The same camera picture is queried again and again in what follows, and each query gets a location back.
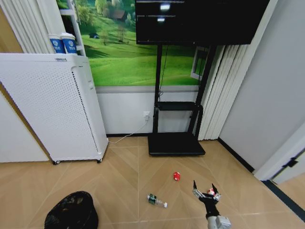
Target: plastic bottle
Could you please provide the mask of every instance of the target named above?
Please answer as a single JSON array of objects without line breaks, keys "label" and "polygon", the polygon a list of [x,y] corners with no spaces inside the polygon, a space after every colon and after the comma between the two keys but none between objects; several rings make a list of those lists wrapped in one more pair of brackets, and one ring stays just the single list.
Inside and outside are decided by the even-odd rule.
[{"label": "plastic bottle", "polygon": [[162,202],[161,200],[157,199],[157,197],[153,194],[149,194],[147,195],[147,200],[148,202],[150,202],[151,204],[154,205],[158,205],[158,206],[162,206],[164,208],[167,208],[167,203],[166,202]]}]

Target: wire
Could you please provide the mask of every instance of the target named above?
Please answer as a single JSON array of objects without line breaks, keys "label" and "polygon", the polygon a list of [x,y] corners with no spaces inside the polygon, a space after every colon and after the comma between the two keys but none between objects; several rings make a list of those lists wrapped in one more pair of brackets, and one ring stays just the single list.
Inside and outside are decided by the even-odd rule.
[{"label": "wire", "polygon": [[159,102],[161,100],[161,95],[163,95],[163,92],[161,91],[161,87],[162,87],[162,83],[163,83],[163,76],[164,76],[164,70],[165,70],[165,65],[166,65],[167,50],[168,50],[168,46],[166,47],[164,67],[163,67],[163,72],[162,72],[161,84],[160,84],[160,87],[159,87]]},{"label": "wire", "polygon": [[118,140],[118,141],[116,141],[116,142],[111,142],[111,141],[109,141],[109,142],[110,142],[110,143],[113,143],[113,144],[116,144],[116,143],[118,143],[119,141],[123,140],[125,137],[128,137],[128,136],[130,136],[130,135],[133,135],[133,134],[137,133],[137,132],[138,132],[139,130],[141,130],[147,123],[148,123],[148,120],[145,120],[145,123],[144,123],[139,129],[137,129],[136,131],[134,131],[132,134],[126,135],[126,136],[122,137],[120,140]]}]

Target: black tv screen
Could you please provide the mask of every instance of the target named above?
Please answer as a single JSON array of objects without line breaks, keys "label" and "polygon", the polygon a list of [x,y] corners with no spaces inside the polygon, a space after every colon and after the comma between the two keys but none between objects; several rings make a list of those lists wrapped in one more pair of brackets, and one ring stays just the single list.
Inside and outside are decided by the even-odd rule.
[{"label": "black tv screen", "polygon": [[269,0],[136,0],[137,44],[249,44]]}]

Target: blue paper cup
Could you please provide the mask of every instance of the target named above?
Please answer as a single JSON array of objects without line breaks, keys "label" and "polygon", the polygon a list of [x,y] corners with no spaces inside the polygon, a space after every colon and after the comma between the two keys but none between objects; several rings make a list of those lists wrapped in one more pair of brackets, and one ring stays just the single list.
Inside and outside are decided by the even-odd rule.
[{"label": "blue paper cup", "polygon": [[49,34],[49,38],[56,53],[66,53],[60,36]]},{"label": "blue paper cup", "polygon": [[69,33],[62,33],[61,39],[65,45],[66,53],[77,55],[76,44],[75,44],[75,37]]}]

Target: floor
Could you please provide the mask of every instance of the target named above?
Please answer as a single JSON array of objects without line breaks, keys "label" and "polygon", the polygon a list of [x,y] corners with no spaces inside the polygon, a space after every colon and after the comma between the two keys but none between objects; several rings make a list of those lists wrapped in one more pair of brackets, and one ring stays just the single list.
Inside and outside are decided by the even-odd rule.
[{"label": "floor", "polygon": [[[84,190],[94,199],[100,229],[204,229],[205,209],[192,194],[194,179],[202,192],[215,184],[222,194],[217,208],[228,216],[233,229],[304,228],[217,141],[201,144],[205,156],[150,157],[146,137],[128,137],[110,144],[101,164],[0,164],[0,228],[43,228],[56,203]],[[179,182],[173,179],[175,171],[181,173]],[[168,202],[168,208],[149,204],[146,195],[150,193]]]},{"label": "floor", "polygon": [[301,208],[305,209],[305,173],[277,185]]}]

